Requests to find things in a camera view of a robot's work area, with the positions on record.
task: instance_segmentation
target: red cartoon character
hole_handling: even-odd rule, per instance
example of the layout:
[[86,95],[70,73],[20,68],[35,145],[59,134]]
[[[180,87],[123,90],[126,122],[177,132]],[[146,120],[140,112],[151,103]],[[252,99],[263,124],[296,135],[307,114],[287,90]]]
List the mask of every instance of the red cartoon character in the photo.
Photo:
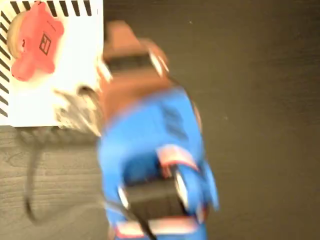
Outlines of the red cartoon character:
[[36,69],[53,73],[54,56],[63,33],[62,22],[46,11],[44,2],[37,1],[29,11],[19,13],[7,34],[8,50],[16,59],[11,67],[12,76],[28,81]]

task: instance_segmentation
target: striped pattern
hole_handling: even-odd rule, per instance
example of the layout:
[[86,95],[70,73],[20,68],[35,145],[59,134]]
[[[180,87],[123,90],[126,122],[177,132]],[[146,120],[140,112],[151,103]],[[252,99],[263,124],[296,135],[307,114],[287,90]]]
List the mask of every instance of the striped pattern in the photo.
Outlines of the striped pattern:
[[[92,16],[92,2],[96,0],[47,0],[48,9],[54,17]],[[9,92],[13,57],[7,47],[7,33],[11,21],[20,12],[30,10],[38,1],[8,1],[0,12],[0,125],[5,125],[9,112]]]

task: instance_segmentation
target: wooden surface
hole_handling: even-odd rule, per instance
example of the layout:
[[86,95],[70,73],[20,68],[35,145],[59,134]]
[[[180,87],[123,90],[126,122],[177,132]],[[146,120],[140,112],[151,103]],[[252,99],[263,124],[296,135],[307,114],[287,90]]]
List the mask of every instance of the wooden surface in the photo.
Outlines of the wooden surface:
[[[167,53],[197,102],[221,211],[212,240],[320,239],[320,3],[316,0],[108,0]],[[22,209],[29,153],[0,128],[0,239],[105,240],[102,209],[33,226]],[[44,211],[94,199],[93,146],[47,150],[36,178]]]

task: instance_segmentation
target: cable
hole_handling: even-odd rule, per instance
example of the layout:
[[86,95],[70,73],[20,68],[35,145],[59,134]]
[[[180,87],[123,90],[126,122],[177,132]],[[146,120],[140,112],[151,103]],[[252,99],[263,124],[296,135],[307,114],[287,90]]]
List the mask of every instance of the cable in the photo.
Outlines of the cable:
[[[40,158],[40,153],[42,152],[43,146],[41,147],[39,145],[34,145],[31,152],[31,157],[29,160],[29,165],[27,167],[27,176],[26,176],[26,184],[25,184],[25,190],[24,190],[24,209],[26,211],[26,214],[30,221],[34,223],[35,225],[43,224],[49,220],[51,220],[54,216],[49,216],[47,218],[37,218],[34,214],[34,211],[32,209],[32,196],[33,196],[33,188],[34,188],[34,176],[35,171],[37,169],[37,162]],[[70,212],[73,208],[76,207],[82,207],[83,209],[87,208],[111,208],[116,211],[119,211],[122,213],[127,219],[136,221],[140,224],[142,231],[148,236],[150,240],[157,240],[156,236],[152,233],[149,224],[147,221],[139,217],[137,214],[134,214],[133,212],[127,210],[123,205],[107,200],[105,197],[101,201],[98,202],[87,202],[81,205],[75,205],[73,207],[70,207],[68,209],[68,212]]]

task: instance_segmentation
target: blurry toy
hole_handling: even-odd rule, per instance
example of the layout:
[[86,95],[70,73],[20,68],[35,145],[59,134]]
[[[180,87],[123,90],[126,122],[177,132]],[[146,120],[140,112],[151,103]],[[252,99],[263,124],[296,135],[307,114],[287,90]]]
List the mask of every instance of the blurry toy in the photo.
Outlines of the blurry toy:
[[54,56],[63,33],[62,22],[46,11],[44,2],[38,1],[29,11],[19,13],[7,34],[8,50],[15,58],[12,75],[20,81],[28,81],[36,69],[53,73]]
[[219,207],[198,109],[168,76],[164,53],[124,22],[108,25],[98,64],[104,128],[98,145],[106,211],[122,239],[206,240],[208,206]]

